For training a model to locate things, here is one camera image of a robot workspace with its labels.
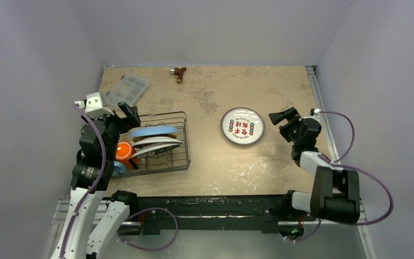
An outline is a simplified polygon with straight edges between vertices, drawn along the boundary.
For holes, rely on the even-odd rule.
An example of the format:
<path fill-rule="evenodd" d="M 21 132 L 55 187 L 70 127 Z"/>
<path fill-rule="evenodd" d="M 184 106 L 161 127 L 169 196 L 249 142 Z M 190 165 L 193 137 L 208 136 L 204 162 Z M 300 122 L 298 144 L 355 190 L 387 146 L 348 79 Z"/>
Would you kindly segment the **blue butterfly mug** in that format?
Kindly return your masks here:
<path fill-rule="evenodd" d="M 127 173 L 128 168 L 121 162 L 114 161 L 114 171 L 112 176 L 118 176 L 124 173 Z"/>

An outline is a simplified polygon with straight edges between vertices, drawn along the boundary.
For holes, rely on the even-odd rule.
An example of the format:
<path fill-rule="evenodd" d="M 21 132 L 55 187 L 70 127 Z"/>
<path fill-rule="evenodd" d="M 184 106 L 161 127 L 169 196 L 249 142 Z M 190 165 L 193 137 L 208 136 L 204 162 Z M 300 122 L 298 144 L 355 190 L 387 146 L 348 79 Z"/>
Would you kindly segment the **orange mug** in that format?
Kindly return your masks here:
<path fill-rule="evenodd" d="M 127 169 L 138 170 L 139 160 L 133 158 L 136 153 L 134 147 L 128 142 L 120 142 L 117 146 L 115 159 L 117 162 L 122 163 Z"/>

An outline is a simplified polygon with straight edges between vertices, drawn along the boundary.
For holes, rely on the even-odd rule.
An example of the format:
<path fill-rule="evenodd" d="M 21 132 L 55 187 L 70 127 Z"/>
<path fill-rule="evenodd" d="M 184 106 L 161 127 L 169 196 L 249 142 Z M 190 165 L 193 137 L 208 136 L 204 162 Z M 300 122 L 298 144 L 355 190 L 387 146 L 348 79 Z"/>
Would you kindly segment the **light blue plate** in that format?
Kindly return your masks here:
<path fill-rule="evenodd" d="M 144 127 L 144 128 L 132 131 L 130 134 L 130 137 L 137 138 L 137 137 L 146 137 L 146 136 L 151 136 L 151 135 L 172 134 L 172 133 L 177 133 L 177 132 L 178 132 L 178 129 L 174 126 L 152 126 L 152 127 Z"/>

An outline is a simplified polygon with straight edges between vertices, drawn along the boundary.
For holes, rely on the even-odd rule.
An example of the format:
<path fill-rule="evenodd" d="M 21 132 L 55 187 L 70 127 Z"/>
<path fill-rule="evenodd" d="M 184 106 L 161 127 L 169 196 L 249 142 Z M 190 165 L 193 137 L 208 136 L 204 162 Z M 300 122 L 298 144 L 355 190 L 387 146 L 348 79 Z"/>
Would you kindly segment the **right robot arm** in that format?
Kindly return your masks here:
<path fill-rule="evenodd" d="M 305 212 L 318 219 L 356 224 L 360 218 L 359 175 L 355 170 L 336 166 L 317 148 L 322 114 L 322 110 L 313 108 L 303 117 L 291 107 L 268 115 L 274 125 L 287 121 L 279 126 L 279 133 L 292 143 L 291 158 L 295 164 L 314 178 L 311 192 L 290 190 L 287 193 L 281 212 L 289 220 Z"/>

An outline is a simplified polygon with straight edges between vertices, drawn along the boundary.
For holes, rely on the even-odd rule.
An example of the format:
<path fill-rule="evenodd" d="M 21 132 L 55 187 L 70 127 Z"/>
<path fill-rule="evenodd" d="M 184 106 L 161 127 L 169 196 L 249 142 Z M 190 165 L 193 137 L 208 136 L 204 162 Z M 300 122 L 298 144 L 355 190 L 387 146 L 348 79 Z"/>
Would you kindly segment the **green rim white plate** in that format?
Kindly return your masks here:
<path fill-rule="evenodd" d="M 182 144 L 183 142 L 172 137 L 148 137 L 133 143 L 132 146 L 134 148 L 143 148 L 145 146 L 162 143 Z"/>

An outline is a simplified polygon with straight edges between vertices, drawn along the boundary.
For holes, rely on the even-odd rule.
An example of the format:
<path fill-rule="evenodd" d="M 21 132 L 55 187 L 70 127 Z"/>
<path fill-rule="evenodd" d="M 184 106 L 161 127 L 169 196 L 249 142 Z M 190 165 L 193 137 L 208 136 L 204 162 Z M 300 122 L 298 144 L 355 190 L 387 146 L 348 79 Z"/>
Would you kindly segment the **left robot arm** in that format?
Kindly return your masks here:
<path fill-rule="evenodd" d="M 125 114 L 123 118 L 112 112 L 92 119 L 79 105 L 74 104 L 73 108 L 85 124 L 79 139 L 77 163 L 72 171 L 67 217 L 51 258 L 87 257 L 87 240 L 114 171 L 120 135 L 141 125 L 138 108 L 126 103 L 119 104 Z"/>

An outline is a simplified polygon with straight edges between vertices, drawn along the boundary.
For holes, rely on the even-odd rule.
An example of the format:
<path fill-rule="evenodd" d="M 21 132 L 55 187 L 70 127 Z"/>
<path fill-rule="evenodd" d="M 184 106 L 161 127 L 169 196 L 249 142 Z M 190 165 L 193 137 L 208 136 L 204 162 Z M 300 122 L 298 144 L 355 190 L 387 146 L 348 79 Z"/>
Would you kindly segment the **green red lettered plate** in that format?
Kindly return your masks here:
<path fill-rule="evenodd" d="M 157 155 L 160 153 L 167 152 L 169 150 L 172 150 L 176 147 L 179 147 L 181 143 L 175 143 L 175 142 L 162 142 L 157 144 L 152 144 L 150 146 L 144 147 L 141 150 L 137 151 L 135 154 L 131 156 L 132 159 L 140 159 L 145 158 L 152 155 Z"/>

